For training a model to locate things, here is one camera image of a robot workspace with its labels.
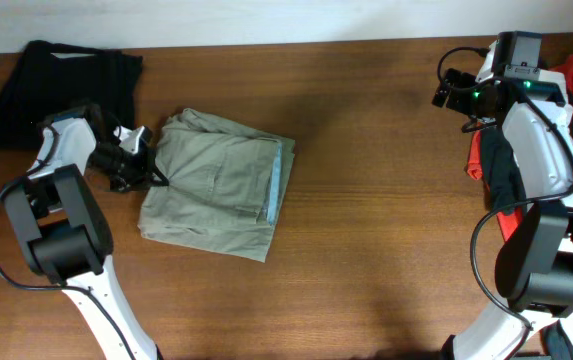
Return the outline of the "khaki shorts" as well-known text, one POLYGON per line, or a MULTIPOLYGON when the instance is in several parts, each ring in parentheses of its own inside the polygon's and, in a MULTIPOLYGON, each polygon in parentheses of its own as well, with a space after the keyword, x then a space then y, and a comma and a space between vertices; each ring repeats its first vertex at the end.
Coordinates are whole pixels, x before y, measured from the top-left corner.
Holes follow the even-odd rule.
POLYGON ((142 237, 265 261, 294 148, 290 138, 194 109, 169 117, 156 156, 169 183, 148 191, 142 237))

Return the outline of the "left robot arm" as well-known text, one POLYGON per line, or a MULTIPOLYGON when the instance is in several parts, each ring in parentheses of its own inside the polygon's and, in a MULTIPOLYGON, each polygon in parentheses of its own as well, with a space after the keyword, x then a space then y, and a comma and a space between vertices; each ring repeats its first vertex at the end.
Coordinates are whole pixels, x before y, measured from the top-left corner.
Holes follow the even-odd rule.
POLYGON ((32 167, 0 193, 30 270, 77 307, 108 359, 159 359, 136 319, 114 268, 108 222, 84 179, 94 168, 113 192, 165 186, 146 126, 104 120, 96 104, 49 115, 37 126, 43 143, 32 167))

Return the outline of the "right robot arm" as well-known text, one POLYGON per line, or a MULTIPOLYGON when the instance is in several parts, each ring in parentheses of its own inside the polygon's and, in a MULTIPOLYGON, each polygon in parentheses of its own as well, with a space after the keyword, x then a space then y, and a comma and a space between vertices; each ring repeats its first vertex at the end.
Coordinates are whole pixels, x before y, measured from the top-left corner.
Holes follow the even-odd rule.
POLYGON ((500 249, 490 303, 463 332, 444 343, 442 359, 511 359, 537 332, 557 325, 573 350, 573 139, 565 79, 491 72, 439 73, 435 101, 466 104, 466 113, 496 125, 510 147, 525 197, 500 206, 521 210, 500 249))

